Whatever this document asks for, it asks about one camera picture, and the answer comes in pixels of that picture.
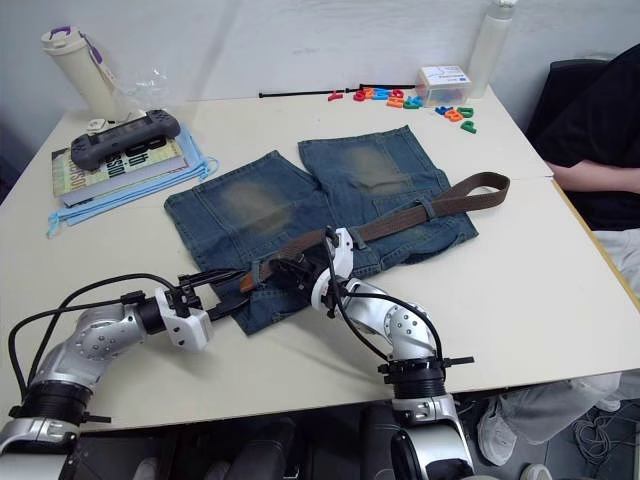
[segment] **gray pants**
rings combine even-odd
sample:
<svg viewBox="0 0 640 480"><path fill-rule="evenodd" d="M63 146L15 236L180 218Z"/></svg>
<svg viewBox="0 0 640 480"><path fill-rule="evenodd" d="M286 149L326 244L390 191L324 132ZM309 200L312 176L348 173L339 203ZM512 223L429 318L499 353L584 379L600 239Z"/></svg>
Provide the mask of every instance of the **gray pants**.
<svg viewBox="0 0 640 480"><path fill-rule="evenodd" d="M594 232L640 297L640 229ZM529 443L544 443L600 400L640 398L640 369L574 378L500 395L504 421Z"/></svg>

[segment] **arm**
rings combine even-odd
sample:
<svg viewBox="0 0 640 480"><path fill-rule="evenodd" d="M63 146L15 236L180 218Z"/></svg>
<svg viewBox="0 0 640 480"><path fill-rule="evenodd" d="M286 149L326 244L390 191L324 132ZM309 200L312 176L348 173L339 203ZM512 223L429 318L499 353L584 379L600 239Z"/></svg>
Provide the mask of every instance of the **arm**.
<svg viewBox="0 0 640 480"><path fill-rule="evenodd" d="M582 160L571 168L547 162L563 190L572 192L619 191L640 194L640 168L601 165Z"/></svg>

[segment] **black shirt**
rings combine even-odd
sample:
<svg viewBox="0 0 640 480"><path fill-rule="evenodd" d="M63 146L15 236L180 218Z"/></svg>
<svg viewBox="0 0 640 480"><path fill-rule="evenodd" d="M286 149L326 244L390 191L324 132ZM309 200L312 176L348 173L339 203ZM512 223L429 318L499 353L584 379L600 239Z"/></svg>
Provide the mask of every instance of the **black shirt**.
<svg viewBox="0 0 640 480"><path fill-rule="evenodd" d="M598 79L534 141L547 162L582 160L640 168L640 45L612 60ZM640 195L567 192L592 230L640 228Z"/></svg>

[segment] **white wall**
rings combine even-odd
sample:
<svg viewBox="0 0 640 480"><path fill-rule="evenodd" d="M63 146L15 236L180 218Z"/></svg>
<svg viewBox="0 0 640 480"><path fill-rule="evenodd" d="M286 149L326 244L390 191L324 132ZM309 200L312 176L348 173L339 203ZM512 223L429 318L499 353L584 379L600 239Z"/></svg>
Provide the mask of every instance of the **white wall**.
<svg viewBox="0 0 640 480"><path fill-rule="evenodd" d="M116 73L158 79L167 101L413 83L419 65L465 65L489 0L0 0L0 153L22 169L84 103L39 38L74 24ZM553 60L640 41L638 0L521 0L494 88L526 127Z"/></svg>

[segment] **white table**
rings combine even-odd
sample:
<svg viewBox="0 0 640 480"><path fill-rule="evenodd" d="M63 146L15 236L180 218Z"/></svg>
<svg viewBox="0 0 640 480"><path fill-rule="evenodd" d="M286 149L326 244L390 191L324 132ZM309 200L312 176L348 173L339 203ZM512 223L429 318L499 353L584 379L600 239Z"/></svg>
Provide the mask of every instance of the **white table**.
<svg viewBox="0 0 640 480"><path fill-rule="evenodd" d="M370 281L430 313L448 356L476 363L449 370L452 392L545 382L640 367L640 315L550 180L550 171L489 92L476 102L478 133L431 110L324 96L199 102L173 112L202 150L228 172L278 149L301 166L296 142L350 136L409 124L432 160L455 183L484 170L510 176L497 208L470 216L480 236L414 266ZM129 272L175 280L197 271L162 204L192 180L45 238L56 209L50 152L83 132L87 113L68 113L0 207L0 334L20 319L57 306L72 290ZM105 287L86 301L153 285ZM199 293L216 303L208 288ZM63 317L52 344L76 316ZM149 337L114 362L90 409L130 428L322 407L390 397L379 360L346 326L310 309L246 337L231 318L216 322L208 348L188 354L166 335ZM18 339L28 369L44 324ZM607 331L616 342L607 342ZM6 347L0 350L0 412L18 401ZM105 428L89 425L88 429Z"/></svg>

